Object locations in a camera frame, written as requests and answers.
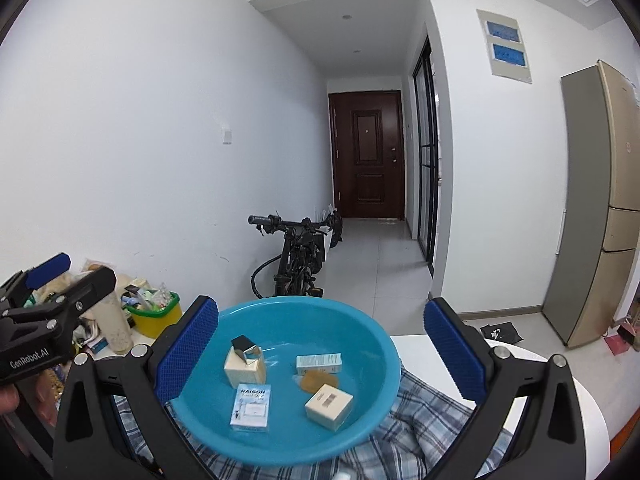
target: handlebar grip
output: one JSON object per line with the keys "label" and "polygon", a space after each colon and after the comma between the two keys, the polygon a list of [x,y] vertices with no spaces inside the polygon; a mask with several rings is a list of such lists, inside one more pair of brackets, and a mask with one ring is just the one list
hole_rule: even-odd
{"label": "handlebar grip", "polygon": [[27,288],[36,290],[69,270],[69,267],[71,267],[71,259],[65,253],[57,254],[43,264],[29,270],[25,285]]}
{"label": "handlebar grip", "polygon": [[273,219],[267,216],[249,216],[249,224],[251,225],[271,225],[273,223]]}

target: metal bolt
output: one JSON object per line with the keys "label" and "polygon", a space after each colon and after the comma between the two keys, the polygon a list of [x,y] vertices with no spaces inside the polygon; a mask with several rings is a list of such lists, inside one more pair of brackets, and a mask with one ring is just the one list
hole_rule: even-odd
{"label": "metal bolt", "polygon": [[87,359],[89,358],[89,356],[87,354],[85,354],[84,352],[79,353],[75,358],[74,358],[74,362],[77,365],[83,365],[85,362],[87,362]]}
{"label": "metal bolt", "polygon": [[494,347],[494,354],[499,359],[507,359],[511,357],[511,352],[506,346],[496,346]]}
{"label": "metal bolt", "polygon": [[566,366],[566,359],[564,358],[563,355],[560,355],[560,354],[554,355],[552,357],[552,361],[559,368],[562,368],[562,367]]}
{"label": "metal bolt", "polygon": [[133,357],[142,357],[143,355],[146,354],[147,348],[148,348],[147,345],[135,345],[131,349],[131,355],[133,355]]}

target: white table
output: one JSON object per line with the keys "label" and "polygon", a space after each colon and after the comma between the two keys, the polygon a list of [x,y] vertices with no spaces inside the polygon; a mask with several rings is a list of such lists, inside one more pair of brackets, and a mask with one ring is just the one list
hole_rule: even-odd
{"label": "white table", "polygon": [[[453,378],[442,362],[429,336],[396,335],[391,336],[391,339],[396,345],[398,354],[407,370],[452,399],[470,408],[475,407],[476,404],[474,402],[469,402],[460,395]],[[519,358],[530,359],[532,361],[546,361],[542,356],[534,354],[524,348],[490,340],[487,340],[487,342],[491,346],[506,346],[514,356]],[[596,404],[596,401],[591,397],[591,394],[578,381],[575,381],[575,389],[578,394],[578,402],[580,402],[580,410],[582,412],[582,423],[584,425],[587,455],[585,478],[586,480],[594,480],[605,468],[607,463],[609,463],[609,433],[602,412]],[[524,397],[516,399],[504,423],[504,427],[512,433],[520,420],[524,403]]]}

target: blue panel window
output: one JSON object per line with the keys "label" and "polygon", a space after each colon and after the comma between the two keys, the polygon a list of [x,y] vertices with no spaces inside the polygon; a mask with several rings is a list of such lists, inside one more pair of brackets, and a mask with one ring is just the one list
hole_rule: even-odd
{"label": "blue panel window", "polygon": [[518,34],[517,28],[507,27],[506,25],[500,25],[500,23],[494,22],[486,22],[486,26],[489,29],[489,34],[492,36],[520,43],[520,35]]}
{"label": "blue panel window", "polygon": [[494,46],[494,57],[498,61],[505,61],[512,65],[518,66],[526,66],[527,63],[524,59],[524,52],[516,50],[514,48],[509,48],[508,46],[502,46],[498,44],[493,44]]}

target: yellow and green container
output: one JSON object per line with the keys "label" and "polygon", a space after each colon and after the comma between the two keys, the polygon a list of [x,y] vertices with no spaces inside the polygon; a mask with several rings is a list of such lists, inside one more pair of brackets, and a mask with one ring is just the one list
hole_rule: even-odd
{"label": "yellow and green container", "polygon": [[171,301],[162,310],[138,310],[129,305],[127,310],[136,322],[136,330],[152,339],[157,339],[162,330],[177,323],[182,315],[180,296],[175,292],[171,293]]}

